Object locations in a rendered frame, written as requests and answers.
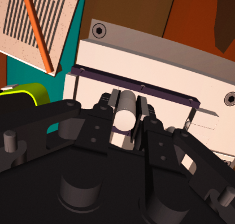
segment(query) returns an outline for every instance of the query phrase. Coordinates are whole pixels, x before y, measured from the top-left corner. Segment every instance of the metal cylinder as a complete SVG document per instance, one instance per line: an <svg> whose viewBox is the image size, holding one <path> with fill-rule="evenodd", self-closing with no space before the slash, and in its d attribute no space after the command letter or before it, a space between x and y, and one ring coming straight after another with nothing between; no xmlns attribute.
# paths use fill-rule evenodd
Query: metal cylinder
<svg viewBox="0 0 235 224"><path fill-rule="evenodd" d="M136 96L132 91L124 90L120 94L114 125L121 131L128 131L134 128L135 123Z"/></svg>
<svg viewBox="0 0 235 224"><path fill-rule="evenodd" d="M13 130L4 132L4 148L6 152L15 152L17 150L17 133Z"/></svg>
<svg viewBox="0 0 235 224"><path fill-rule="evenodd" d="M235 189L231 186L227 186L218 197L218 202L222 206L227 207L234 199L234 197L235 197Z"/></svg>

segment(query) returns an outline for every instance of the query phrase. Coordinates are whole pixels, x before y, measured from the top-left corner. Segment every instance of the purple bar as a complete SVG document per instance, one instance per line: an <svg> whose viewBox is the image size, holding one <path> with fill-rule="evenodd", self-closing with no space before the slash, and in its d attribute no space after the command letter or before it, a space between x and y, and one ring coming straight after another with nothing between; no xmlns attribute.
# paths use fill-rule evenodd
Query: purple bar
<svg viewBox="0 0 235 224"><path fill-rule="evenodd" d="M117 129L115 126L112 127L112 132L118 133L118 134L123 134L126 136L130 136L130 130L129 131L121 131L121 130Z"/></svg>
<svg viewBox="0 0 235 224"><path fill-rule="evenodd" d="M172 90L167 90L158 86L136 81L130 78L114 75L108 72L103 72L93 68L88 68L78 64L75 64L72 67L71 73L92 80L101 81L111 85L116 85L128 90L133 90L139 93L151 95L157 98L169 100L174 103L179 103L196 109L198 109L201 104L197 98L192 96L181 94Z"/></svg>

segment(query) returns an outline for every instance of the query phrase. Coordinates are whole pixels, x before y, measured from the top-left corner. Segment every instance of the orange stick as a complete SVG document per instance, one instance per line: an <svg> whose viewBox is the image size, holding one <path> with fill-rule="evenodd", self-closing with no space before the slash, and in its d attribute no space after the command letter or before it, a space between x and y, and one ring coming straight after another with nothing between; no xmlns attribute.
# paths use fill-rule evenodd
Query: orange stick
<svg viewBox="0 0 235 224"><path fill-rule="evenodd" d="M40 51L40 54L42 56L42 61L44 63L44 66L46 68L47 73L53 72L54 68L51 62L50 55L48 53L47 47L46 47L46 42L44 40L44 36L42 34L42 29L38 21L38 17L36 14L36 10L33 4L33 0L24 0L28 15L29 15L29 20L31 22L31 26L33 28L33 33L35 35L35 39L37 41L37 45Z"/></svg>

